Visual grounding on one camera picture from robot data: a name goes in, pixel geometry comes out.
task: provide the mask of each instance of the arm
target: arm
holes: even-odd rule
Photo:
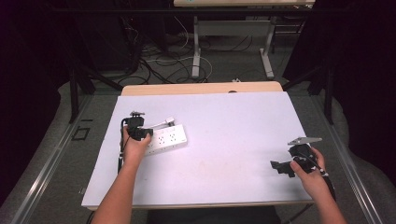
[[[134,180],[142,161],[147,145],[151,141],[148,134],[142,141],[129,137],[126,128],[123,130],[124,164],[110,190],[95,212],[92,223],[130,223]]]
[[[318,158],[318,165],[325,169],[323,155],[312,147],[315,155]],[[317,169],[314,172],[307,174],[296,161],[290,163],[291,169],[300,177],[306,192],[315,201],[320,215],[320,222],[327,223],[347,223],[343,214],[338,208],[337,203],[332,198],[329,188]]]

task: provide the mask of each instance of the white tabletop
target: white tabletop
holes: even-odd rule
[[[287,143],[304,130],[286,92],[120,96],[82,201],[95,209],[117,176],[120,122],[145,112],[145,126],[174,117],[188,144],[143,159],[134,208],[306,203],[298,177],[270,161],[290,161]]]
[[[315,0],[175,0],[176,7],[259,7],[313,5]]]

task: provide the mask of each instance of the white desk leg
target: white desk leg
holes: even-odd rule
[[[199,77],[199,65],[201,61],[201,49],[199,48],[198,18],[194,17],[194,59],[192,61],[192,78]]]
[[[276,17],[271,18],[270,26],[268,27],[268,33],[265,40],[264,49],[260,49],[260,55],[262,56],[262,64],[264,65],[265,75],[268,79],[274,79],[274,72],[272,70],[270,59],[268,58],[268,51],[271,48],[271,40],[274,35],[276,26]]]

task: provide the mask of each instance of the white power strip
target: white power strip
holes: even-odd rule
[[[146,156],[176,149],[184,145],[187,145],[187,137],[184,133],[183,125],[179,124],[154,130],[151,136],[151,142],[148,144],[148,149],[146,150]]]

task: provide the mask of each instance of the desk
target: desk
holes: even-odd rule
[[[299,178],[270,164],[290,161],[287,143],[305,136],[288,94],[277,82],[242,82],[125,87],[82,206],[95,210],[116,178],[120,121],[132,110],[144,111],[148,126],[173,116],[188,138],[143,159],[134,208],[312,203]]]
[[[176,7],[273,7],[313,5],[315,0],[175,0]],[[265,36],[264,48],[260,49],[262,64],[268,79],[274,79],[274,72],[268,58],[268,51],[274,35],[276,17],[270,21],[198,21],[194,17],[194,59],[192,77],[199,76],[201,49],[200,35],[258,35]]]

